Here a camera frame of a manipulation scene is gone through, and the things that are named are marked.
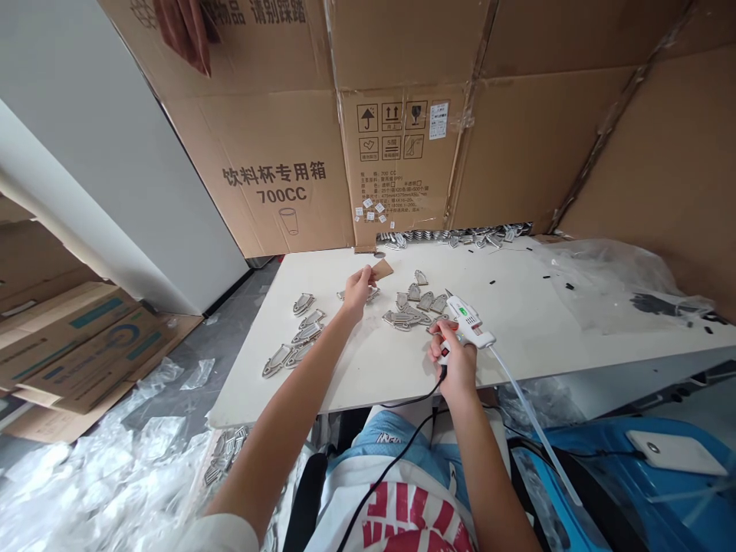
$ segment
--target gray floor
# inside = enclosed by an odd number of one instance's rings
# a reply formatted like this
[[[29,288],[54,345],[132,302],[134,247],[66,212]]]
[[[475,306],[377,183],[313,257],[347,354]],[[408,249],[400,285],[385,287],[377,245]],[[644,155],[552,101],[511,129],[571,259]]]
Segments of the gray floor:
[[[200,324],[169,354],[169,358],[185,370],[184,374],[125,418],[123,424],[128,429],[138,433],[149,419],[156,416],[185,416],[181,440],[187,442],[205,430],[207,412],[225,384],[279,266],[278,260],[274,259],[255,271],[218,309],[216,323]],[[215,359],[215,365],[208,382],[199,389],[179,390],[199,361],[210,358]],[[0,469],[9,468],[38,446],[41,445],[33,441],[0,435]]]

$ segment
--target white glue gun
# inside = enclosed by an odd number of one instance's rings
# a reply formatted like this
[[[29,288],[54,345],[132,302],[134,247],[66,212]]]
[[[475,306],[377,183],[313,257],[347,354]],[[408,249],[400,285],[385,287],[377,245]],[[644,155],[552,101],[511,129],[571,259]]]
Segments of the white glue gun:
[[[460,297],[453,295],[450,290],[445,289],[445,291],[449,297],[447,305],[458,322],[458,329],[455,331],[458,341],[460,343],[470,341],[478,349],[484,349],[493,345],[496,342],[496,337],[489,331],[481,331],[483,321],[478,316],[478,312]],[[450,354],[450,342],[445,340],[440,347],[442,348],[442,353],[437,362],[446,366]]]

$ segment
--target pile of metal parts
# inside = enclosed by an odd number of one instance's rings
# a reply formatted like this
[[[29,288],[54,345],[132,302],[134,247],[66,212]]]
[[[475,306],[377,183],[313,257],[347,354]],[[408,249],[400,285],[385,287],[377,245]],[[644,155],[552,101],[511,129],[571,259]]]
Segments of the pile of metal parts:
[[[366,303],[370,303],[381,290],[377,287],[372,287]],[[345,298],[345,292],[340,291],[337,297],[342,301]],[[294,303],[292,312],[294,316],[302,316],[309,311],[312,304],[314,304],[315,298],[312,294],[302,294],[297,301]],[[266,365],[263,368],[261,375],[264,378],[270,378],[276,374],[281,368],[291,370],[295,368],[309,353],[309,350],[315,344],[324,326],[320,321],[327,315],[320,309],[314,309],[307,316],[305,316],[299,323],[299,331],[291,340],[291,343],[283,343],[273,356],[266,361]]]
[[[458,245],[474,244],[477,248],[493,245],[500,249],[503,242],[512,242],[520,235],[527,235],[531,231],[531,222],[512,225],[489,226],[484,228],[462,228],[459,230],[413,230],[409,232],[381,232],[378,239],[388,249],[406,249],[406,246],[415,240],[434,240],[447,244],[451,248]]]
[[[248,429],[245,426],[238,429],[226,429],[220,434],[212,453],[212,460],[205,471],[206,486],[209,487],[227,475],[247,438]]]
[[[443,314],[447,306],[447,295],[442,294],[437,297],[427,291],[422,294],[419,286],[429,284],[427,277],[420,270],[414,271],[416,281],[409,286],[409,290],[400,291],[396,294],[396,309],[398,312],[389,310],[383,315],[385,322],[393,326],[399,331],[411,331],[415,325],[432,326],[437,320],[448,320],[449,316]],[[416,308],[409,305],[409,302],[417,303]],[[438,314],[434,318],[429,316],[429,312]]]

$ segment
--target white t-shirt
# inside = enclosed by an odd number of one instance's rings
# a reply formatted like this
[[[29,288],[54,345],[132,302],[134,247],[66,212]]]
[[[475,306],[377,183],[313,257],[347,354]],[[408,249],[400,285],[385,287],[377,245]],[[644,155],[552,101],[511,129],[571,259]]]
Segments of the white t-shirt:
[[[322,511],[305,552],[336,550],[371,484],[392,461],[386,456],[343,460],[325,481]],[[470,512],[431,475],[399,460],[360,512],[346,552],[472,552]],[[203,517],[172,535],[174,552],[258,552],[251,525],[232,514]]]

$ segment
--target hand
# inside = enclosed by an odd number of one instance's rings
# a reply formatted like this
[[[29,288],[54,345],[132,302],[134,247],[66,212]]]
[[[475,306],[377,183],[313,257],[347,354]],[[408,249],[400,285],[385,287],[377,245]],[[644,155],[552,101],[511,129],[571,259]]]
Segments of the hand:
[[[363,318],[363,308],[366,306],[370,286],[376,286],[376,276],[368,264],[345,282],[343,309],[353,315],[356,324]]]
[[[447,340],[451,344],[447,363],[447,377],[439,386],[442,396],[445,397],[450,407],[458,401],[478,398],[475,391],[475,366],[478,359],[478,349],[472,343],[466,343],[462,346],[455,335],[457,329],[457,322],[448,322],[447,320],[440,320],[429,328],[432,333],[442,332],[441,335],[432,336],[432,342],[429,344],[427,356],[432,362],[436,363],[442,356],[442,341]],[[438,381],[441,373],[442,366],[437,365]]]

